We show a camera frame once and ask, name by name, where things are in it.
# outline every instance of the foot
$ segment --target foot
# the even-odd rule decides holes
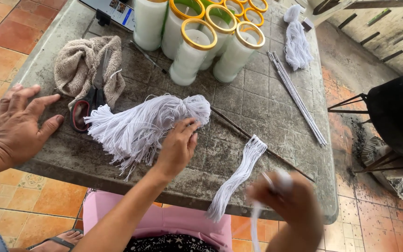
[[[74,245],[77,245],[79,240],[83,237],[83,234],[81,234],[78,231],[68,231],[66,233],[59,234],[57,236],[58,238],[62,238],[65,241],[72,243]],[[56,243],[54,241],[47,241],[45,243],[42,243],[35,248],[31,249],[31,251],[34,252],[68,252],[70,248],[65,247],[59,243]]]

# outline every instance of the scissors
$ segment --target scissors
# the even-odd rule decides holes
[[[111,50],[106,49],[100,60],[90,91],[85,97],[76,101],[76,103],[71,108],[71,128],[78,133],[88,132],[88,128],[90,127],[90,125],[85,124],[83,118],[91,115],[93,105],[96,106],[96,109],[100,106],[105,105],[104,90],[102,86],[104,84],[104,75],[105,71],[107,70],[110,55]]]

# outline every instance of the flip-flop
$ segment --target flip-flop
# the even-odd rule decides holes
[[[69,231],[77,231],[77,232],[80,232],[81,234],[83,234],[83,231],[80,230],[80,229],[77,229],[77,228],[73,228],[73,229],[68,230],[66,232],[69,232]],[[54,241],[56,243],[59,243],[60,245],[63,245],[65,247],[69,248],[68,252],[71,252],[71,250],[73,250],[73,248],[74,248],[74,244],[72,244],[70,242],[67,242],[62,238],[58,238],[57,236],[54,236],[54,237],[51,237],[51,238],[47,238],[46,240],[42,241],[41,243],[37,243],[35,245],[32,245],[32,246],[28,247],[28,248],[26,248],[26,250],[31,250],[31,249],[35,248],[36,246],[38,246],[40,244],[43,244],[43,243],[45,243],[47,241]]]

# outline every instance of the fingernail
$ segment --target fingernail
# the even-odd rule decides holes
[[[61,124],[64,121],[64,117],[61,115],[57,115],[56,120],[57,120],[57,122],[59,122]]]

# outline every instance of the beige towel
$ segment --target beige towel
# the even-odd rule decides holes
[[[105,36],[91,39],[72,40],[60,50],[54,66],[54,79],[57,89],[75,97],[68,104],[71,110],[74,103],[83,98],[93,83],[97,68],[105,49],[111,49],[111,58],[104,74],[105,102],[114,108],[116,100],[125,88],[120,72],[121,41],[118,36]]]

